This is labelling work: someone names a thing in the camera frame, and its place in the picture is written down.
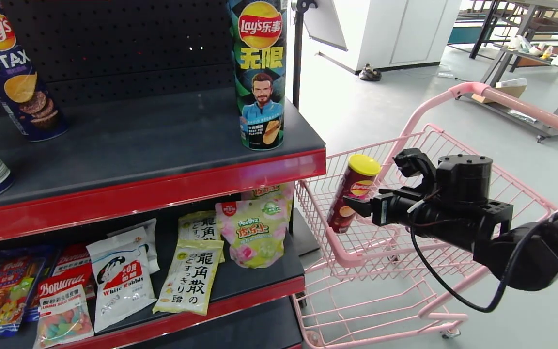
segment pink and green snack bag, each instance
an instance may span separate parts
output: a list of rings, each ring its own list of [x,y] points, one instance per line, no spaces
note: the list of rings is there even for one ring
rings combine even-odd
[[[217,225],[230,243],[230,257],[244,268],[266,268],[283,256],[290,212],[276,198],[215,205]]]

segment red chip can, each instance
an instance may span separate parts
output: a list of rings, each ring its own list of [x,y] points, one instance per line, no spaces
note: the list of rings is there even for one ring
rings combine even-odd
[[[334,232],[347,232],[357,214],[344,203],[343,197],[365,198],[380,170],[380,164],[366,155],[354,154],[348,158],[348,167],[339,182],[327,218],[328,226],[333,228]]]

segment pink shopping cart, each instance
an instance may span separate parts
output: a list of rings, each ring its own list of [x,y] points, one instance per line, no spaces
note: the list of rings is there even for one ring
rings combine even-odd
[[[301,331],[310,347],[341,349],[433,332],[440,332],[443,337],[459,335],[458,327],[468,316],[447,310],[445,303],[452,295],[444,292],[438,296],[434,291],[428,282],[429,272],[416,254],[405,227],[376,227],[371,219],[359,217],[346,234],[335,234],[328,227],[326,217],[352,154],[365,154],[379,161],[382,171],[374,183],[376,187],[390,189],[412,186],[419,180],[406,179],[396,170],[392,158],[403,148],[420,148],[430,159],[458,153],[476,154],[432,124],[413,132],[425,111],[465,93],[477,93],[558,129],[556,115],[485,84],[465,82],[423,103],[396,139],[332,155],[327,158],[325,176],[299,181],[297,207],[303,212],[323,255],[306,269],[306,294],[293,296]],[[493,166],[490,178],[490,197],[514,205],[514,225],[539,221],[556,210],[553,203],[497,166]],[[472,261],[468,252],[435,239],[419,238],[418,241],[434,270],[446,280],[457,282],[453,288],[456,292],[489,274],[486,267]],[[400,280],[396,281],[397,287],[387,289],[389,284],[380,281],[389,279]],[[346,296],[347,283],[352,286],[363,283],[364,287],[358,284],[352,290],[365,290],[368,289],[365,285],[376,283],[381,292],[373,296],[358,291],[361,302],[355,303]]]

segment store shelf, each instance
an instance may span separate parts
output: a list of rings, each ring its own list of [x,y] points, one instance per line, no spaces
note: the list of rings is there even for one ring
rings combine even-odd
[[[511,53],[511,54],[514,55],[514,56],[526,58],[526,59],[528,59],[528,60],[540,62],[540,63],[546,64],[546,65],[552,65],[552,61],[551,61],[551,60],[543,60],[543,59],[540,58],[540,57],[533,56],[533,55],[530,55],[530,54],[528,54],[528,53],[523,53],[523,52],[520,52],[520,51],[516,51],[516,50],[514,50],[514,49],[507,49],[507,48],[505,48],[504,46],[497,45],[497,44],[494,44],[494,46],[497,46],[497,47],[499,47],[499,49],[500,49],[501,51],[503,51],[503,52],[505,52],[505,53]]]
[[[292,302],[281,298],[130,349],[300,349],[303,337]]]
[[[157,217],[155,236],[158,262],[161,267],[161,271],[155,272],[155,274],[151,276],[156,296],[160,294],[161,287],[167,277],[167,271],[177,243],[177,234],[175,234],[177,231],[177,217],[180,216],[182,212],[175,214],[176,211],[179,211],[179,207],[161,210],[159,214],[154,215],[154,217]],[[148,218],[147,215],[141,215],[138,217],[137,221],[143,221],[146,218]],[[120,220],[122,221],[116,222],[116,224],[122,224],[124,221],[126,221],[126,223],[133,221],[131,217],[123,217]],[[97,227],[75,227],[66,229],[62,234],[65,234],[66,237],[88,235],[88,233],[91,234],[96,230],[109,232],[119,227],[109,223],[113,228],[104,229],[103,227],[107,225],[107,222],[100,222],[97,224]],[[215,318],[223,317],[262,303],[278,300],[290,294],[302,292],[305,289],[304,270],[299,261],[294,241],[290,234],[286,234],[284,246],[284,256],[270,267],[265,269],[247,269],[239,267],[234,261],[230,260],[230,254],[226,244],[224,255],[228,261],[219,265],[212,287],[208,315],[205,317],[192,313],[169,314],[159,312],[152,314],[153,305],[149,305],[132,316],[127,317],[125,320],[108,327],[93,338],[58,346],[58,348],[110,349],[124,347],[126,345],[168,335],[188,327],[199,325],[200,323],[209,322]],[[95,301],[89,301],[88,305],[90,313],[93,316]],[[215,321],[211,322],[211,326],[215,326]],[[270,329],[270,325],[265,324],[265,326],[265,330]],[[16,336],[0,339],[0,348],[31,349],[36,332],[37,322],[24,323]],[[251,331],[251,329],[249,329],[250,334],[255,334],[255,332],[256,331]]]
[[[0,117],[0,240],[324,174],[325,144],[286,101],[285,141],[242,146],[233,88],[64,109],[71,128],[24,141]]]

